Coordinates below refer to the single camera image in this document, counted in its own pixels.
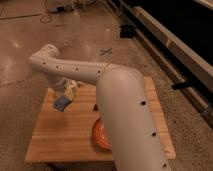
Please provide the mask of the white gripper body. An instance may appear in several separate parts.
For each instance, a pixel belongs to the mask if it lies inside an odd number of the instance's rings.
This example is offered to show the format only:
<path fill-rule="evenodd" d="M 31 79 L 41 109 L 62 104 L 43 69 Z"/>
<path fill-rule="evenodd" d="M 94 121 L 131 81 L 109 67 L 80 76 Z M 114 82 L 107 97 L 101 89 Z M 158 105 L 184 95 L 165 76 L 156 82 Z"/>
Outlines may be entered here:
<path fill-rule="evenodd" d="M 51 84 L 50 87 L 61 96 L 73 101 L 77 95 L 77 90 L 82 86 L 80 81 L 62 78 L 58 83 Z"/>

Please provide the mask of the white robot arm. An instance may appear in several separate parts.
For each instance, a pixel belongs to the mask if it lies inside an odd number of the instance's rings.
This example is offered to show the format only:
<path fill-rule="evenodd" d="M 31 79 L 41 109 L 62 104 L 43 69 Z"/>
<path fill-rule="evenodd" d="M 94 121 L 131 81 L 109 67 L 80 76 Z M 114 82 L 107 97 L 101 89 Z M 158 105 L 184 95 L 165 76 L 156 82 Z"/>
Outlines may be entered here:
<path fill-rule="evenodd" d="M 96 104 L 117 171 L 172 171 L 140 71 L 112 63 L 64 60 L 52 44 L 32 54 L 29 63 L 54 84 L 68 78 L 96 87 Z"/>

